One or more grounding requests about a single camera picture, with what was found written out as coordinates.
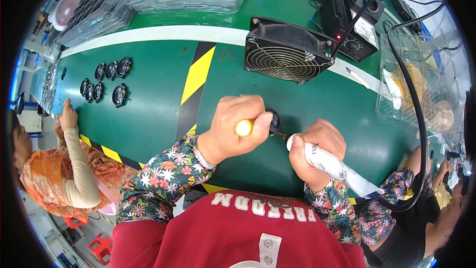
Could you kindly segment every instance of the red sweatshirt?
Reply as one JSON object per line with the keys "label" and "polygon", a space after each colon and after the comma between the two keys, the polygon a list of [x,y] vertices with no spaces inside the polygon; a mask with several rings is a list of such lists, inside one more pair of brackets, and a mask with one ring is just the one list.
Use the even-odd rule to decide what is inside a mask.
{"label": "red sweatshirt", "polygon": [[227,190],[200,198],[168,224],[119,223],[110,267],[227,268],[250,260],[261,266],[243,267],[366,267],[362,248],[336,237],[303,203]]}

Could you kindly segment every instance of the exhaust fan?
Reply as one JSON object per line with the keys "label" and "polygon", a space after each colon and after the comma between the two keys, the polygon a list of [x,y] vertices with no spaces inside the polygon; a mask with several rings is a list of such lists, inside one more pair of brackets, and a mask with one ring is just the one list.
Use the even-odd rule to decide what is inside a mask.
{"label": "exhaust fan", "polygon": [[311,80],[334,61],[334,39],[275,19],[253,16],[245,44],[245,69],[299,85]]}

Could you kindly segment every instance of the worker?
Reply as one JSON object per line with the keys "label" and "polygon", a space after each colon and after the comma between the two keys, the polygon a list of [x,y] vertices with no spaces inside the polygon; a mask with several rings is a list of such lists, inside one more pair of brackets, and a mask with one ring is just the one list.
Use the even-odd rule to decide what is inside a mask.
{"label": "worker", "polygon": [[445,159],[438,170],[437,175],[433,178],[432,185],[435,191],[435,198],[437,199],[440,209],[446,207],[451,200],[451,193],[446,190],[445,185],[443,184],[444,176],[451,171],[451,162]]}
{"label": "worker", "polygon": [[[151,158],[121,190],[110,267],[366,267],[345,185],[304,157],[306,141],[344,159],[344,138],[322,119],[296,136],[289,152],[305,182],[306,203],[220,190],[173,217],[188,188],[207,181],[226,158],[267,139],[272,117],[260,96],[224,97],[210,130]],[[253,129],[238,136],[235,127],[243,119],[255,119]]]}
{"label": "worker", "polygon": [[33,201],[46,211],[87,222],[88,213],[103,210],[115,214],[120,188],[137,170],[108,158],[80,142],[78,114],[68,98],[63,114],[56,117],[58,148],[33,152],[30,136],[11,111],[13,166]]}
{"label": "worker", "polygon": [[[380,187],[385,193],[381,197],[391,204],[400,204],[398,201],[420,173],[420,160],[418,146],[408,159],[408,167],[396,170],[382,183]],[[372,267],[414,267],[443,247],[453,232],[464,201],[461,186],[455,188],[451,202],[440,210],[429,178],[430,165],[427,167],[420,197],[409,210],[392,212],[378,201],[361,209],[358,225],[362,247]]]}

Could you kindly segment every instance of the wooden handle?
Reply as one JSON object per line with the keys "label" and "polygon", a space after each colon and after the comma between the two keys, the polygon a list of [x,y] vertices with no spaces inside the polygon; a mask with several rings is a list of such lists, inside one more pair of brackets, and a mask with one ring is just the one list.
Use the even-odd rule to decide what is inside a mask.
{"label": "wooden handle", "polygon": [[254,120],[249,120],[249,119],[243,119],[240,122],[238,122],[235,132],[237,135],[240,136],[246,136],[251,134],[251,131],[253,130],[253,123]]}

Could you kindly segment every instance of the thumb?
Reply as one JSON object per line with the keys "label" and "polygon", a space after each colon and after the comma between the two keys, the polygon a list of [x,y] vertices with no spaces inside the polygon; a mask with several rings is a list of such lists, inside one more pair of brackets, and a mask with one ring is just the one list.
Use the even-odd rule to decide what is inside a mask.
{"label": "thumb", "polygon": [[253,141],[256,143],[263,143],[269,135],[269,126],[271,125],[271,120],[273,119],[273,114],[270,112],[262,113],[256,118],[253,129],[249,136],[244,137],[246,141]]}
{"label": "thumb", "polygon": [[304,151],[304,140],[299,135],[295,135],[289,151],[289,161],[295,170],[309,165]]}

